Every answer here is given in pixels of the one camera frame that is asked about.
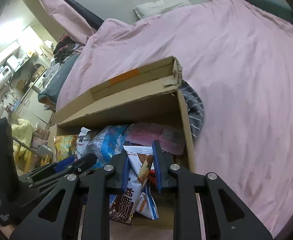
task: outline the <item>pink package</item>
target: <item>pink package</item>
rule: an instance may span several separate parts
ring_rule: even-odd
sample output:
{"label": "pink package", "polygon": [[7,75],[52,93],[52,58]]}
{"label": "pink package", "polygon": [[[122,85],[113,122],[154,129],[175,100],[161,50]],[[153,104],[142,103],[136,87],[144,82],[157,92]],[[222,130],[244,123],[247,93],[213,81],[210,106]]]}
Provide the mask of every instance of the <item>pink package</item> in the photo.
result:
{"label": "pink package", "polygon": [[130,125],[126,134],[126,141],[152,146],[154,140],[159,140],[162,150],[174,155],[183,154],[185,140],[182,129],[169,125],[138,122]]}

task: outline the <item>white appliance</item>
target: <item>white appliance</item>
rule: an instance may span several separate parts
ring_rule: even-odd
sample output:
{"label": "white appliance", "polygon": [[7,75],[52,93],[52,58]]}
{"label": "white appliance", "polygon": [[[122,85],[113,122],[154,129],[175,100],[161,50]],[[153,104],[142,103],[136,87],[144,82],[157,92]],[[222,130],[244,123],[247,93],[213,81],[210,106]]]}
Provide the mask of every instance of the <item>white appliance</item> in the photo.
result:
{"label": "white appliance", "polygon": [[17,66],[19,65],[17,57],[15,55],[12,55],[11,57],[9,57],[7,59],[7,64],[11,67],[12,72],[14,72]]}
{"label": "white appliance", "polygon": [[9,66],[5,66],[3,69],[0,71],[0,89],[3,87],[5,82],[9,80],[12,76],[12,71]]}

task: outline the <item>cardboard box flap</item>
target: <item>cardboard box flap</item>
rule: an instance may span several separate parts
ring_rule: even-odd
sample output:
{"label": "cardboard box flap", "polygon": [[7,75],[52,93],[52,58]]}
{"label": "cardboard box flap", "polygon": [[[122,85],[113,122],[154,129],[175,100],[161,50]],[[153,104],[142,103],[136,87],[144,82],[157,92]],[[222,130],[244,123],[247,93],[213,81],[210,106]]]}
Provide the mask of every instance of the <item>cardboard box flap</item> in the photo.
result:
{"label": "cardboard box flap", "polygon": [[182,68],[171,56],[111,78],[81,94],[55,114],[64,123],[88,113],[138,100],[157,93],[168,93],[182,82]]}

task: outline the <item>small box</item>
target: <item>small box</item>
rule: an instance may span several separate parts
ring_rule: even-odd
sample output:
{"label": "small box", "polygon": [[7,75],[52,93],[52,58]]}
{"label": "small box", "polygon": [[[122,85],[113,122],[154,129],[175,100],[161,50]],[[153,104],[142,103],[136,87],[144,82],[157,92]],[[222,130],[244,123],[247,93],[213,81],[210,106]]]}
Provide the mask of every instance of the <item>small box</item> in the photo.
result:
{"label": "small box", "polygon": [[[182,92],[182,68],[175,57],[141,66],[99,84],[56,112],[57,135],[77,134],[81,127],[154,122],[183,128],[183,166],[195,172],[190,122]],[[152,192],[159,219],[133,215],[133,226],[173,228],[174,196]]]}

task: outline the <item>white cabinet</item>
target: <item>white cabinet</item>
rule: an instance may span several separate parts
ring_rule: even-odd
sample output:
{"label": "white cabinet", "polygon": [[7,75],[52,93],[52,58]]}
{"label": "white cabinet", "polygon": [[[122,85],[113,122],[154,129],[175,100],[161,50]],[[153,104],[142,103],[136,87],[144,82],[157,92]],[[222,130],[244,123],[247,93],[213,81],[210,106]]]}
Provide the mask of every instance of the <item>white cabinet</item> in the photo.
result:
{"label": "white cabinet", "polygon": [[52,115],[52,111],[44,110],[44,104],[39,103],[38,94],[32,89],[26,94],[15,113],[19,118],[29,120],[33,127],[39,123],[41,128],[46,127]]}

